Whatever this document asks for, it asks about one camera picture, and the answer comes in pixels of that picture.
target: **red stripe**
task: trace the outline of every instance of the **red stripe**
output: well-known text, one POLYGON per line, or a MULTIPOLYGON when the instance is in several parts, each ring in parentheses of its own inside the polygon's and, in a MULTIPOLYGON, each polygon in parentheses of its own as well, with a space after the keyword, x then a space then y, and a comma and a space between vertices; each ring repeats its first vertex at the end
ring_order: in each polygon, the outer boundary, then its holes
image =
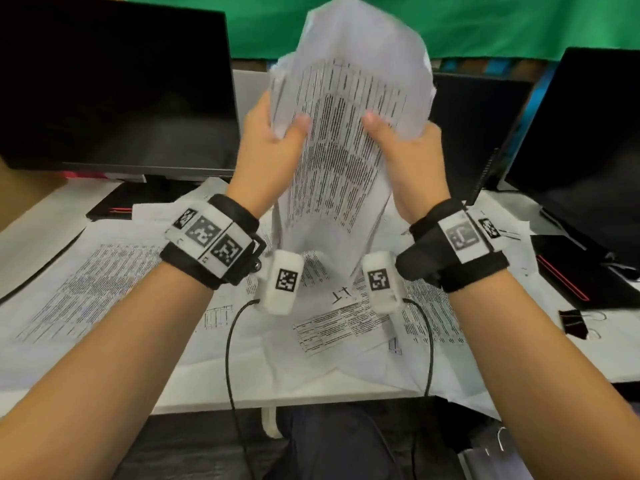
POLYGON ((564 285, 567 286, 567 288, 569 288, 573 292, 574 295, 576 295, 578 298, 580 298, 583 301, 590 301, 589 297, 585 295, 582 291, 580 291, 580 288, 578 288, 571 281, 569 281, 569 279, 567 279, 567 277, 565 277, 564 274, 560 273, 560 271, 558 271, 551 263, 549 263, 549 261, 547 261, 540 255, 537 255, 536 259, 539 261, 540 264, 542 264, 542 266, 546 267, 550 273, 552 273, 556 278, 562 281, 564 285))

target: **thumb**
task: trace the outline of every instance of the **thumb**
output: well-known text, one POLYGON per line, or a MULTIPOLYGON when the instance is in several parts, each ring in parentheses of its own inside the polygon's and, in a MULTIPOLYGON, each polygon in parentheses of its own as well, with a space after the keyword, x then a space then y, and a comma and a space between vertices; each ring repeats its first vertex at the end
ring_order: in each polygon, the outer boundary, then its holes
POLYGON ((311 118, 307 114, 299 114, 284 135, 282 139, 283 145, 297 156, 300 156, 310 128, 311 118))
POLYGON ((367 111, 362 117, 362 126, 388 156, 396 142, 396 132, 393 131, 385 120, 371 111, 367 111))

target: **leg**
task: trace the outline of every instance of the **leg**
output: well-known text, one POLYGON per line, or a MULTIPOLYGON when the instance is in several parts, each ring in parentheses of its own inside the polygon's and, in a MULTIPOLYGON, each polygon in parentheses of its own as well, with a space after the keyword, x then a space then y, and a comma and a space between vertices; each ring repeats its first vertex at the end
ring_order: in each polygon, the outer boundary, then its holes
POLYGON ((290 443, 264 480, 401 480, 373 420, 350 404, 278 409, 290 443))

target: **hand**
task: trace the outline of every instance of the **hand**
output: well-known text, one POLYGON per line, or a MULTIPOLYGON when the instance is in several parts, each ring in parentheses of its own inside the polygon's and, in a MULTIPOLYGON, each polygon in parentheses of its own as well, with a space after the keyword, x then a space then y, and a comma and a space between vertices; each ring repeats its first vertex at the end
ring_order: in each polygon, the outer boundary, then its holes
POLYGON ((310 127, 311 118, 301 114, 284 138, 277 138, 271 131, 269 92, 265 92, 244 119, 244 136, 227 196, 257 219, 262 217, 291 183, 310 127))
POLYGON ((444 172, 440 128, 428 122, 422 136, 402 140, 377 114, 368 111, 362 125, 380 145, 400 217, 414 224, 451 198, 444 172))

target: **black monitor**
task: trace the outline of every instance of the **black monitor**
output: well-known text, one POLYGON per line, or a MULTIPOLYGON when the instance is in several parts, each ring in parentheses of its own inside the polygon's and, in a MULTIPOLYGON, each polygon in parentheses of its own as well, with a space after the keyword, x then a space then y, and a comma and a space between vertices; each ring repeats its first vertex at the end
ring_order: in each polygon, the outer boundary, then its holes
POLYGON ((569 48, 506 181, 640 267, 640 51, 569 48))
POLYGON ((442 129, 449 190, 472 203, 515 128, 532 83, 443 72, 436 72, 433 82, 437 93, 429 119, 442 129))
POLYGON ((231 175, 234 99, 224 13, 0 0, 0 155, 11 168, 231 175))

